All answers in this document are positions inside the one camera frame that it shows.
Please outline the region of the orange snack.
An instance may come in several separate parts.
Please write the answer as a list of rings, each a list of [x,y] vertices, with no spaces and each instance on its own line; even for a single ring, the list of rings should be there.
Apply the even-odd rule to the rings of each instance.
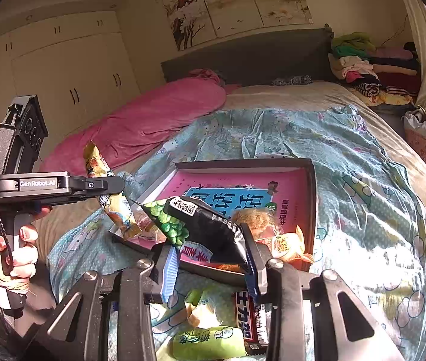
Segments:
[[[314,263],[313,256],[306,252],[303,231],[299,226],[296,227],[295,232],[257,239],[256,242],[267,245],[272,256],[283,262]]]

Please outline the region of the green clear cake snack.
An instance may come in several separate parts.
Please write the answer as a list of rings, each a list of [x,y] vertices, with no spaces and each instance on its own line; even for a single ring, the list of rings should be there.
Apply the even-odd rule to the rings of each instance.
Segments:
[[[140,239],[154,242],[155,244],[162,243],[166,240],[164,233],[155,225],[154,221],[144,212],[143,209],[138,207],[134,212],[133,216],[136,225],[140,229],[140,233],[137,235]]]

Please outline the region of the yellow cone snack packet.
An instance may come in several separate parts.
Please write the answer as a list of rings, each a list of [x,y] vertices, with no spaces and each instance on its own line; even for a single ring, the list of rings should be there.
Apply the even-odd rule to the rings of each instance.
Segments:
[[[141,230],[123,192],[124,180],[114,174],[92,140],[84,147],[83,157],[88,188],[92,192],[101,193],[97,197],[101,209],[121,231],[123,239],[130,239],[139,234]]]

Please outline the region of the black snack packet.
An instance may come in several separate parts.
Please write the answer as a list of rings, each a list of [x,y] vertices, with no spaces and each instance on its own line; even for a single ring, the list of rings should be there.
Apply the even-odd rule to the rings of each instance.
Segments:
[[[180,251],[196,262],[243,265],[248,263],[240,227],[207,204],[187,196],[168,198],[166,214],[180,220],[189,232]]]

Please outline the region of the snickers bar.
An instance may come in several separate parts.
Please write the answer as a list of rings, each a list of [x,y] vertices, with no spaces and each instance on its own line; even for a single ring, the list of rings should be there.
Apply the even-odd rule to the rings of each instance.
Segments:
[[[237,327],[242,331],[246,353],[265,354],[269,344],[270,312],[265,305],[257,305],[246,291],[235,292],[234,302]]]

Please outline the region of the green pea snack packet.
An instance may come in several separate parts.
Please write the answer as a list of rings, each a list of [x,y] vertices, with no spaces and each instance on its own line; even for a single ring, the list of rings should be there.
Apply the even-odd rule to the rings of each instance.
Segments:
[[[141,209],[172,245],[181,248],[189,237],[189,230],[184,222],[164,211],[165,204],[166,199],[155,200],[141,205]]]

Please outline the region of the round bun in wrapper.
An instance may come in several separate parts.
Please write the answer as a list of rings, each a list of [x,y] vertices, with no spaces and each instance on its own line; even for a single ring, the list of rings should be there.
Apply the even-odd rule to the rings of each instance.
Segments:
[[[276,219],[267,208],[236,210],[233,213],[232,221],[237,224],[247,224],[254,239],[269,238],[278,236],[281,233]]]

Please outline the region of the pink quilt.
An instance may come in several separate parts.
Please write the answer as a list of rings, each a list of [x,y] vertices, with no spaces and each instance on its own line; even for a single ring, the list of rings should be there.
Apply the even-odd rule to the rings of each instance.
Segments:
[[[41,172],[67,171],[85,175],[83,152],[93,142],[115,169],[166,142],[201,116],[223,107],[228,94],[239,88],[227,84],[210,69],[148,91],[88,128],[63,139],[42,161]]]

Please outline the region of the light green snack packet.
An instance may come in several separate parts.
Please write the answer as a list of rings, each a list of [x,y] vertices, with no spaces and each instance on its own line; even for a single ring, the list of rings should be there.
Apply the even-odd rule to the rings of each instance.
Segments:
[[[222,360],[246,355],[242,330],[229,326],[179,332],[172,341],[177,360]]]

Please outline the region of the teal cartoon print blanket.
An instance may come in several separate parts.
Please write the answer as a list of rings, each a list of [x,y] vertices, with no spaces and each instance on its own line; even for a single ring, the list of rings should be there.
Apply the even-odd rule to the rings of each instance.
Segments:
[[[317,184],[310,188],[303,170],[291,180],[271,174],[265,182],[237,181],[231,187],[181,184],[180,193],[195,192],[219,213],[230,216],[238,209],[273,207],[284,231],[299,226],[316,240]],[[391,336],[407,360],[426,359],[426,255],[412,245],[397,245],[391,256],[340,259],[336,265],[314,259],[312,271],[334,269]]]

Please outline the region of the white wardrobe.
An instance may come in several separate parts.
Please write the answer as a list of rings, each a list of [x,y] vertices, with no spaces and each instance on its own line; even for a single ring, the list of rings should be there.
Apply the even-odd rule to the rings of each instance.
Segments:
[[[139,93],[112,11],[53,17],[0,36],[0,122],[14,97],[37,95],[48,131],[43,156]]]

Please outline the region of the dark grey headboard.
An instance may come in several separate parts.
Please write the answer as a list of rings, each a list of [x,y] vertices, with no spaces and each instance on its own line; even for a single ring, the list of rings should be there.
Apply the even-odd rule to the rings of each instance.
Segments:
[[[334,32],[319,29],[257,33],[203,47],[161,63],[167,82],[186,77],[194,69],[211,69],[226,83],[268,85],[277,78],[308,75],[333,81],[328,54]]]

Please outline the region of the pile of folded clothes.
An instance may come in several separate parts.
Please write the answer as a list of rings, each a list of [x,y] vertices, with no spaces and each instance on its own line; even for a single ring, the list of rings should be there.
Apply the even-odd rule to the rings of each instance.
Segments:
[[[376,47],[366,33],[331,40],[333,75],[369,108],[411,108],[421,87],[421,64],[413,42]]]

